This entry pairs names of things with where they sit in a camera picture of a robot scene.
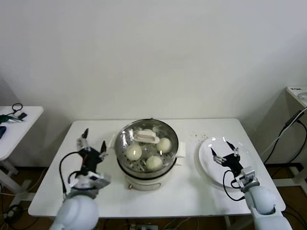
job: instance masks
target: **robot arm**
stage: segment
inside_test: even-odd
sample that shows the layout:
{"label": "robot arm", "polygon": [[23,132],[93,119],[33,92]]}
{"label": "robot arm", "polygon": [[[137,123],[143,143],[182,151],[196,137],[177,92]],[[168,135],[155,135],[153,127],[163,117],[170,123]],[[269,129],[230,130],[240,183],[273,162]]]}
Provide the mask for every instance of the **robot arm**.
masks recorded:
{"label": "robot arm", "polygon": [[218,164],[229,167],[234,175],[232,182],[239,184],[244,193],[246,204],[254,218],[257,230],[292,230],[288,220],[282,215],[276,195],[260,186],[255,170],[248,166],[243,168],[239,163],[239,149],[227,142],[234,153],[219,157],[211,148],[213,159]]}
{"label": "robot arm", "polygon": [[100,152],[91,148],[86,140],[88,129],[77,140],[78,153],[83,162],[79,171],[68,177],[71,191],[64,194],[63,204],[51,226],[51,230],[91,230],[98,222],[98,206],[94,201],[99,190],[111,183],[111,177],[96,173],[97,164],[107,156],[106,143]]}

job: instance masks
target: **black cable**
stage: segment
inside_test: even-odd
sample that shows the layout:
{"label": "black cable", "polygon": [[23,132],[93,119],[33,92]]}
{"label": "black cable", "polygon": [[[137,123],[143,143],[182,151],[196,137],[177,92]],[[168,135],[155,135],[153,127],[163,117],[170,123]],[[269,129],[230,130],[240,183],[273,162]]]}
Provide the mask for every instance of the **black cable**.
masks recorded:
{"label": "black cable", "polygon": [[293,216],[298,222],[300,222],[300,224],[304,227],[304,229],[307,230],[307,227],[304,225],[304,223],[297,216],[293,215],[290,212],[283,212],[283,213],[286,213],[286,214],[289,214],[289,215]]}
{"label": "black cable", "polygon": [[228,192],[226,191],[226,187],[225,187],[225,176],[226,176],[226,173],[228,173],[228,172],[231,172],[231,170],[227,170],[226,172],[224,172],[224,176],[223,176],[223,188],[224,188],[224,191],[226,192],[226,195],[227,195],[230,199],[232,199],[233,201],[240,201],[240,200],[245,199],[244,196],[241,197],[241,198],[239,198],[239,199],[233,199],[233,198],[228,194]]}
{"label": "black cable", "polygon": [[273,175],[271,176],[271,178],[273,179],[273,177],[274,177],[281,169],[283,169],[283,167],[280,167],[276,172],[274,172]]}
{"label": "black cable", "polygon": [[[14,109],[14,107],[17,106],[17,105],[21,106],[21,108],[20,108],[20,109]],[[21,111],[21,110],[23,109],[23,107],[24,107],[24,105],[21,104],[21,103],[15,103],[15,104],[13,104],[13,105],[12,105],[12,110],[13,110],[13,112],[12,112],[12,113],[9,113],[9,114],[6,114],[6,116],[15,114],[17,111]]]}
{"label": "black cable", "polygon": [[68,176],[68,183],[70,184],[71,183],[71,176],[72,175],[74,175],[74,174],[76,174],[76,173],[78,173],[79,171],[73,171],[71,174],[69,174],[69,176]]}
{"label": "black cable", "polygon": [[[282,130],[279,132],[278,136],[280,136],[281,133],[282,133],[285,129],[286,129],[286,126],[284,126],[284,127],[282,128]],[[277,141],[275,142],[274,147],[273,147],[271,153],[269,154],[268,158],[265,160],[265,162],[264,162],[263,164],[265,164],[265,163],[269,160],[269,158],[271,157],[271,155],[273,154],[273,152],[274,152],[274,150],[275,150],[275,148],[276,148],[276,145],[277,145],[278,141],[279,141],[279,139],[277,139]]]}
{"label": "black cable", "polygon": [[[1,183],[0,183],[0,186],[1,186],[1,192],[3,193],[3,187]],[[0,196],[1,196],[1,211],[2,211],[2,214],[4,214],[3,195],[0,194]]]}
{"label": "black cable", "polygon": [[288,206],[289,208],[291,208],[291,209],[302,219],[303,223],[305,224],[305,227],[307,227],[307,223],[306,223],[306,221],[304,220],[304,218],[302,217],[302,215],[301,215],[298,211],[296,211],[295,208],[291,207],[289,204],[286,203],[286,206]]}
{"label": "black cable", "polygon": [[296,122],[301,124],[304,127],[304,130],[305,130],[305,140],[304,140],[304,143],[303,143],[302,147],[300,148],[299,152],[292,158],[292,160],[289,161],[289,163],[291,163],[292,161],[294,161],[298,157],[298,155],[301,153],[301,151],[304,148],[304,146],[306,144],[306,141],[307,141],[307,128],[306,128],[306,126],[300,120],[297,120]]}
{"label": "black cable", "polygon": [[66,195],[66,187],[65,187],[65,183],[64,183],[64,180],[63,180],[63,176],[62,176],[62,163],[63,161],[65,160],[65,158],[67,158],[68,156],[72,155],[72,154],[75,154],[75,153],[79,153],[79,152],[71,152],[69,154],[67,154],[65,157],[63,157],[59,163],[59,176],[61,178],[61,182],[62,182],[62,190],[63,190],[63,194]]}
{"label": "black cable", "polygon": [[36,222],[38,221],[38,219],[39,219],[39,217],[36,218],[36,220],[35,220],[32,224],[30,224],[28,227],[25,227],[25,228],[23,228],[23,229],[16,229],[16,228],[14,228],[11,224],[9,224],[9,226],[10,226],[10,228],[12,228],[13,230],[26,230],[26,229],[29,229],[30,227],[32,227],[33,225],[35,225]]}
{"label": "black cable", "polygon": [[126,219],[126,224],[127,224],[127,230],[129,230],[130,229],[130,224],[129,224],[129,221],[128,221],[128,219]]}
{"label": "black cable", "polygon": [[235,182],[236,182],[236,180],[233,180],[233,181],[230,183],[231,187],[233,187],[233,188],[235,188],[235,189],[240,188],[240,186],[239,186],[239,187],[235,187],[235,186],[233,185],[233,183],[235,183]]}
{"label": "black cable", "polygon": [[[292,160],[290,160],[288,162],[288,164],[290,164],[292,161],[294,161],[298,156],[299,154],[302,152],[304,146],[306,145],[306,142],[307,142],[307,128],[306,126],[300,121],[300,120],[297,120],[296,121],[297,123],[301,124],[303,127],[304,127],[304,130],[305,130],[305,140],[304,140],[304,143],[303,145],[301,146],[301,148],[299,149],[298,153],[292,158]],[[273,178],[281,169],[283,169],[283,167],[281,167],[280,169],[278,169],[272,176],[271,178]]]}

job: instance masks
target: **table leg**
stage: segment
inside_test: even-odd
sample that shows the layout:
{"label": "table leg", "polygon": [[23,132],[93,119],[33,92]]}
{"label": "table leg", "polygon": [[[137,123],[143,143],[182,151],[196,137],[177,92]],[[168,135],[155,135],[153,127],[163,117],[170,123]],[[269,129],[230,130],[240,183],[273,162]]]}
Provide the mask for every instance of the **table leg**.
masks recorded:
{"label": "table leg", "polygon": [[12,178],[0,170],[0,182],[13,193],[22,193],[24,190]]}
{"label": "table leg", "polygon": [[0,170],[0,182],[2,183],[3,186],[7,187],[14,194],[19,194],[14,197],[10,206],[17,205],[21,201],[33,200],[35,193],[25,192],[27,188],[30,186],[31,180],[25,180],[23,184],[20,186],[12,178],[10,178],[7,174],[5,174]]}
{"label": "table leg", "polygon": [[252,222],[254,222],[252,216],[242,216],[239,220],[237,220],[231,226],[228,226],[227,221],[226,221],[227,230],[241,230],[247,227],[248,225],[250,225]]}
{"label": "table leg", "polygon": [[17,175],[18,170],[8,160],[0,161],[0,165],[9,171],[8,176],[11,176],[12,174]]}

